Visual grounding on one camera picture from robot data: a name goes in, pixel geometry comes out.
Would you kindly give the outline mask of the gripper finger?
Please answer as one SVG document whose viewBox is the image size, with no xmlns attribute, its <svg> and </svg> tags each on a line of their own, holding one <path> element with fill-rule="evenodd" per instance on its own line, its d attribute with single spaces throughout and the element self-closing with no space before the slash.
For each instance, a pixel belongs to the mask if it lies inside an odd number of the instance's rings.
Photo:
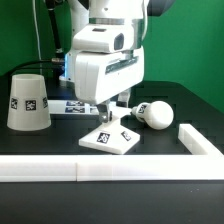
<svg viewBox="0 0 224 224">
<path fill-rule="evenodd" d="M 109 108 L 109 103 L 107 101 L 98 104 L 97 109 L 99 112 L 99 120 L 101 123 L 107 123 L 112 119 L 112 112 Z"/>
<path fill-rule="evenodd" d="M 121 92 L 118 95 L 118 100 L 116 102 L 116 105 L 119 107 L 128 107 L 129 99 L 130 99 L 131 91 L 129 89 Z"/>
</svg>

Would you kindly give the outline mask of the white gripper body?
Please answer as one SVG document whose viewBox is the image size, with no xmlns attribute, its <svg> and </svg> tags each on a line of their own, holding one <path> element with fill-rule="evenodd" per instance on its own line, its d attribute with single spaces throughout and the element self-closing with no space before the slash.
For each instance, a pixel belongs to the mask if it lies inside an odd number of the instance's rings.
<svg viewBox="0 0 224 224">
<path fill-rule="evenodd" d="M 140 83 L 144 50 L 134 45 L 134 28 L 88 24 L 73 38 L 79 53 L 74 62 L 77 98 L 100 104 Z"/>
</svg>

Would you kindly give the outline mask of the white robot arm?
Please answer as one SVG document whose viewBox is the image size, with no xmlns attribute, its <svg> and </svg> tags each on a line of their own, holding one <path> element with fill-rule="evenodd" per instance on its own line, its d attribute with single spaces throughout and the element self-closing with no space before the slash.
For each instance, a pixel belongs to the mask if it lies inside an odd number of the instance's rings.
<svg viewBox="0 0 224 224">
<path fill-rule="evenodd" d="M 71 49 L 60 82 L 78 100 L 93 104 L 103 122 L 112 119 L 110 99 L 126 107 L 132 86 L 144 77 L 148 18 L 164 14 L 175 0 L 67 0 L 72 21 Z"/>
</svg>

